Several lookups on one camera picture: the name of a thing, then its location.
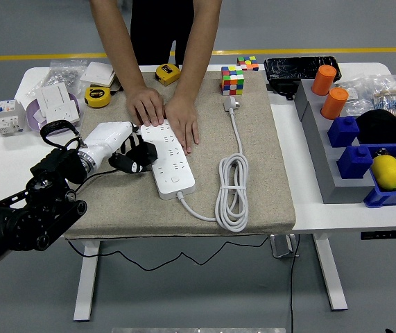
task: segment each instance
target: rubik's cube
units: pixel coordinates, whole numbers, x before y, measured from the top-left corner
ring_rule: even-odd
[[[258,61],[256,57],[238,57],[238,66],[241,66],[243,71],[257,71],[259,70]]]
[[[221,67],[221,91],[223,95],[242,95],[244,74],[240,66]]]

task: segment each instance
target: person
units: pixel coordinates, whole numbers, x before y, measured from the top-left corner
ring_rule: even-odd
[[[126,92],[126,107],[138,125],[158,126],[164,115],[185,154],[199,144],[195,100],[212,55],[222,0],[133,0],[130,33],[117,0],[89,0],[103,47]],[[139,65],[167,63],[172,42],[182,71],[164,105],[146,86]]]

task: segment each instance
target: beige fabric pad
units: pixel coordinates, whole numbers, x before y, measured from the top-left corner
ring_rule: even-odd
[[[249,221],[241,234],[288,232],[295,224],[295,210],[284,168],[281,148],[270,109],[264,74],[245,71],[243,94],[236,96],[241,107],[235,119],[250,167],[247,183]],[[221,159],[238,152],[230,116],[223,109],[225,96],[219,88],[221,73],[206,73],[196,101],[201,143],[187,157],[196,179],[196,191],[185,196],[197,213],[213,217],[220,186]],[[164,87],[153,73],[144,73],[168,101],[176,83]],[[105,108],[85,111],[84,138],[106,121],[129,121],[126,95],[119,92]],[[100,171],[111,169],[107,161]],[[216,222],[194,218],[177,199],[162,200],[151,172],[130,175],[122,172],[98,176],[84,185],[78,198],[88,205],[87,213],[66,233],[68,239],[153,236],[218,236],[233,234]]]

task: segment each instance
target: hand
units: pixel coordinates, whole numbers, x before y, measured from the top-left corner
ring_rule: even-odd
[[[194,101],[183,96],[173,96],[165,105],[165,115],[185,155],[190,154],[193,140],[199,144],[198,118]]]
[[[127,92],[127,110],[138,126],[164,123],[164,99],[156,89],[141,86]]]

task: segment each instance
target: gray floor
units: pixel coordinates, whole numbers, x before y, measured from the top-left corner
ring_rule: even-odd
[[[128,11],[124,16],[129,20]],[[226,0],[216,50],[396,47],[396,6],[378,1]],[[0,55],[103,52],[88,1],[0,0]],[[339,62],[381,62],[396,53],[338,53]],[[257,55],[259,60],[286,54]],[[214,56],[212,63],[235,56]],[[0,100],[24,72],[49,60],[0,62]],[[260,244],[263,237],[230,239]],[[181,251],[206,260],[225,238],[129,239],[103,246],[146,268]],[[334,234],[332,250],[349,309],[330,311],[313,241],[303,235],[295,265],[295,332],[396,332],[396,240]],[[261,248],[228,245],[205,266],[182,257],[142,271],[115,255],[99,259],[92,319],[74,323],[81,258],[65,241],[0,263],[0,332],[111,332],[113,327],[290,328],[291,261]]]

